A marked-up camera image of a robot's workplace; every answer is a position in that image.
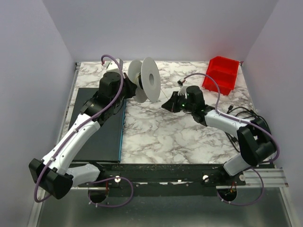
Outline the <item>white perforated cable spool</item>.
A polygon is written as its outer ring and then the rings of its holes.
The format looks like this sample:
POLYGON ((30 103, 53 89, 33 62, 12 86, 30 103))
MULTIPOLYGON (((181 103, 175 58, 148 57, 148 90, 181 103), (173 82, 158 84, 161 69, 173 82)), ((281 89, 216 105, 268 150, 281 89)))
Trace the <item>white perforated cable spool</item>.
POLYGON ((143 62, 131 61, 127 75, 137 86, 134 96, 136 102, 144 103, 147 99, 151 103, 158 101, 161 90, 160 73, 156 62, 151 57, 146 57, 143 62))

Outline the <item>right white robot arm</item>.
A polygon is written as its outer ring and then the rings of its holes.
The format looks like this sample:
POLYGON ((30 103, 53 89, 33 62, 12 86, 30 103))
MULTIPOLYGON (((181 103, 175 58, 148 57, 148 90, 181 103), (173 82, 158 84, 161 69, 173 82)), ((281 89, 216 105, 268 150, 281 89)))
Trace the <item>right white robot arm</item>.
POLYGON ((261 164, 276 152, 276 145, 269 136, 270 129, 263 119, 246 121, 219 114, 214 107, 205 104, 203 92, 198 86, 184 86, 179 92, 174 91, 161 107, 171 113, 186 112, 197 123, 220 129, 237 139, 240 153, 221 168, 221 175, 226 178, 261 164))

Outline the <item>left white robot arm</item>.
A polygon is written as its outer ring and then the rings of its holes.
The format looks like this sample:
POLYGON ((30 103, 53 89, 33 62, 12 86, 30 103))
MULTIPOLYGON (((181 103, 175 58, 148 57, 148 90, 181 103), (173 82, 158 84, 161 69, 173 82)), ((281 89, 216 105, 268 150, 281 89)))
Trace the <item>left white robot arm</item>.
POLYGON ((135 95, 137 86, 125 73, 106 72, 99 81, 99 89, 81 108, 75 122, 62 140, 42 159, 32 159, 29 170, 34 187, 35 202, 42 188, 49 196, 63 198, 72 187, 95 182, 102 171, 97 164, 70 167, 78 152, 102 126, 101 139, 113 136, 112 141, 121 139, 121 112, 126 99, 135 95))

